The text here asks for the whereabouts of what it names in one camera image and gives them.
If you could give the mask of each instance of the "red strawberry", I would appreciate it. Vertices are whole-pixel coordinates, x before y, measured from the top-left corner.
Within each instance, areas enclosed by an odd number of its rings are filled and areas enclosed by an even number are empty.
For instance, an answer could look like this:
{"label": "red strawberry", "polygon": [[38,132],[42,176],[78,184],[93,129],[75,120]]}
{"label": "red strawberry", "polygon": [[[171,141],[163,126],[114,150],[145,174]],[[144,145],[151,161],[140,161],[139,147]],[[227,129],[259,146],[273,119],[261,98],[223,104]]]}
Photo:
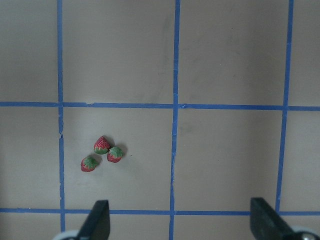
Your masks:
{"label": "red strawberry", "polygon": [[114,147],[110,148],[108,155],[106,156],[106,159],[109,162],[117,163],[121,160],[123,155],[124,155],[124,153],[122,152],[121,148],[114,146]]}
{"label": "red strawberry", "polygon": [[98,165],[99,163],[92,156],[85,157],[81,161],[81,171],[91,172],[95,170]]}
{"label": "red strawberry", "polygon": [[110,145],[105,139],[105,137],[101,136],[99,139],[95,142],[93,149],[96,154],[106,154],[110,148]]}

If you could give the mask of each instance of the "blue tape line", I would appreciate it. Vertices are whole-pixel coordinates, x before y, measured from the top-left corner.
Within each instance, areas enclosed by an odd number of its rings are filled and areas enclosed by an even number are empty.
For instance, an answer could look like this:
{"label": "blue tape line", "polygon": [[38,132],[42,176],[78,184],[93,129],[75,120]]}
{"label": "blue tape line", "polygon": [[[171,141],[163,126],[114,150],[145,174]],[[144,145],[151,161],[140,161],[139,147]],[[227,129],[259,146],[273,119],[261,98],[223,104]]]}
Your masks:
{"label": "blue tape line", "polygon": [[283,111],[282,111],[282,124],[281,124],[278,177],[277,177],[276,197],[275,197],[275,211],[277,212],[280,211],[282,179],[283,179],[283,169],[284,169],[284,159],[285,159],[293,16],[294,16],[294,0],[289,0],[288,26],[287,26],[287,39],[286,39],[286,57],[285,57],[285,78],[284,78],[284,91],[283,91]]}
{"label": "blue tape line", "polygon": [[[65,214],[89,214],[90,209],[65,209]],[[16,214],[60,214],[61,209],[50,208],[0,208],[0,213]],[[281,216],[320,216],[320,211],[280,211]],[[165,210],[110,210],[113,215],[171,215]],[[176,211],[184,216],[249,216],[249,211]]]}
{"label": "blue tape line", "polygon": [[17,214],[60,214],[60,209],[42,209],[42,208],[0,208],[0,213]]}
{"label": "blue tape line", "polygon": [[64,92],[63,92],[63,22],[62,0],[56,1],[57,8],[57,76],[58,76],[58,122],[59,122],[59,182],[60,182],[60,230],[66,230],[65,215],[65,167],[64,167]]}
{"label": "blue tape line", "polygon": [[56,102],[39,102],[39,101],[0,101],[0,107],[48,107],[57,108],[59,103]]}
{"label": "blue tape line", "polygon": [[174,11],[174,49],[173,49],[173,117],[172,117],[172,147],[171,147],[171,177],[170,177],[170,222],[169,240],[174,239],[175,228],[175,160],[177,152],[178,110],[179,110],[179,37],[180,37],[180,0],[175,0]]}
{"label": "blue tape line", "polygon": [[320,106],[288,106],[289,111],[320,111]]}
{"label": "blue tape line", "polygon": [[[56,102],[40,101],[0,101],[0,107],[40,107],[58,108],[61,105]],[[173,104],[161,103],[105,103],[105,102],[64,102],[64,108],[120,108],[120,109],[172,109]],[[179,104],[179,109],[223,109],[223,110],[278,110],[282,111],[282,105],[232,105],[232,104]],[[288,106],[288,111],[320,111],[320,106]]]}
{"label": "blue tape line", "polygon": [[[89,209],[66,209],[66,214],[89,214]],[[170,215],[170,211],[164,210],[110,210],[115,215]]]}
{"label": "blue tape line", "polygon": [[86,102],[64,102],[68,108],[118,108],[118,109],[172,109],[173,104],[157,103],[86,103]]}
{"label": "blue tape line", "polygon": [[179,104],[180,109],[283,110],[282,105]]}
{"label": "blue tape line", "polygon": [[176,211],[176,215],[249,216],[249,211]]}
{"label": "blue tape line", "polygon": [[279,211],[281,216],[320,216],[320,211]]}

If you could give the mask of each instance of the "toy strawberry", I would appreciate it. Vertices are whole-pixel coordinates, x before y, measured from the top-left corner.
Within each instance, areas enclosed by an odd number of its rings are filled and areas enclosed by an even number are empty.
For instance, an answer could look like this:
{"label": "toy strawberry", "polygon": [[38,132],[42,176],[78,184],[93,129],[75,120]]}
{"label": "toy strawberry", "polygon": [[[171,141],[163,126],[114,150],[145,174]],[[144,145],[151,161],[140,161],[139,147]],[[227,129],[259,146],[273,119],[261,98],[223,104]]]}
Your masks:
{"label": "toy strawberry", "polygon": [[92,156],[85,157],[81,161],[81,171],[91,172],[95,170],[98,165],[99,163]]}
{"label": "toy strawberry", "polygon": [[106,156],[106,159],[109,162],[117,163],[121,160],[123,155],[124,155],[124,153],[122,152],[121,148],[114,146],[114,147],[110,148],[110,150]]}
{"label": "toy strawberry", "polygon": [[110,148],[110,145],[104,136],[99,137],[95,142],[93,149],[96,154],[106,154]]}

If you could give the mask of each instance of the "green strawberry top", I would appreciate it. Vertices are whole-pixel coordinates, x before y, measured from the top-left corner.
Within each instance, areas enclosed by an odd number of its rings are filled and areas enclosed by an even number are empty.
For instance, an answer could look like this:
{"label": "green strawberry top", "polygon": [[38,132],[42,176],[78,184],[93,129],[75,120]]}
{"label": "green strawberry top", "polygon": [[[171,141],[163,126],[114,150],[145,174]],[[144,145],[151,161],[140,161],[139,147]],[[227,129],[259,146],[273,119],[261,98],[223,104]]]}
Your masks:
{"label": "green strawberry top", "polygon": [[121,158],[124,155],[124,153],[122,152],[121,148],[117,147],[117,146],[114,146],[114,147],[110,148],[109,154],[111,154],[115,158]]}
{"label": "green strawberry top", "polygon": [[96,154],[100,154],[100,155],[103,155],[103,154],[106,154],[108,152],[108,148],[101,148],[101,147],[95,147],[94,148],[94,152]]}
{"label": "green strawberry top", "polygon": [[84,161],[83,164],[89,168],[89,169],[93,169],[96,166],[99,165],[99,163],[97,162],[97,160],[95,160],[92,156],[88,156]]}

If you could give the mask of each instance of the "grid square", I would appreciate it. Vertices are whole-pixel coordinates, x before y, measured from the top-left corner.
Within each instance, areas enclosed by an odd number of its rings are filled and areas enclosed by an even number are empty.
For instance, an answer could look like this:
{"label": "grid square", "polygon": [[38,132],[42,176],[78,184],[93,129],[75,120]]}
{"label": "grid square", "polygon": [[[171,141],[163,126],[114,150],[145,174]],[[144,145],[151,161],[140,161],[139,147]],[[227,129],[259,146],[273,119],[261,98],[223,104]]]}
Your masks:
{"label": "grid square", "polygon": [[0,240],[51,240],[60,232],[60,214],[0,213]]}
{"label": "grid square", "polygon": [[[91,209],[99,199],[113,209],[170,208],[171,109],[66,108],[63,132],[67,209]],[[112,163],[102,155],[95,171],[82,172],[81,159],[102,135],[125,157]]]}
{"label": "grid square", "polygon": [[179,102],[282,105],[288,1],[181,2]]}
{"label": "grid square", "polygon": [[254,240],[248,216],[184,216],[174,221],[175,240]]}
{"label": "grid square", "polygon": [[64,1],[64,100],[171,103],[174,6],[174,0]]}
{"label": "grid square", "polygon": [[0,101],[56,102],[56,0],[1,0],[0,22]]}
{"label": "grid square", "polygon": [[320,112],[288,113],[281,211],[319,211],[319,118]]}
{"label": "grid square", "polygon": [[[86,214],[67,214],[66,229],[78,230]],[[108,240],[167,240],[170,217],[165,215],[110,215]]]}
{"label": "grid square", "polygon": [[58,109],[0,108],[0,208],[60,208]]}
{"label": "grid square", "polygon": [[320,1],[295,0],[289,104],[320,106]]}
{"label": "grid square", "polygon": [[181,110],[175,209],[248,211],[251,197],[274,204],[280,134],[280,111]]}

